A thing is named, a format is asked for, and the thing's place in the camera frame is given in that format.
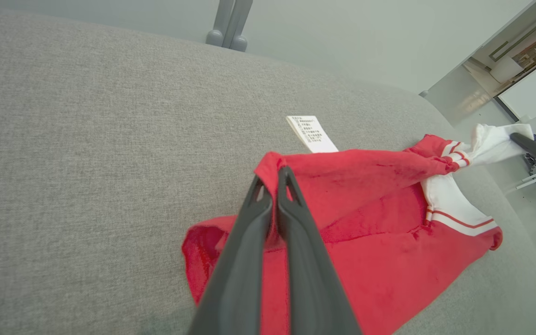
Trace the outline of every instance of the red garment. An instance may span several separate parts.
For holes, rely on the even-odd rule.
[[[255,170],[276,201],[277,171],[291,167],[366,334],[393,333],[502,241],[493,219],[466,201],[449,174],[469,164],[458,145],[426,135],[401,152],[268,153]],[[215,218],[187,232],[182,250],[196,304],[234,222]],[[289,333],[287,252],[274,224],[264,252],[261,329]]]

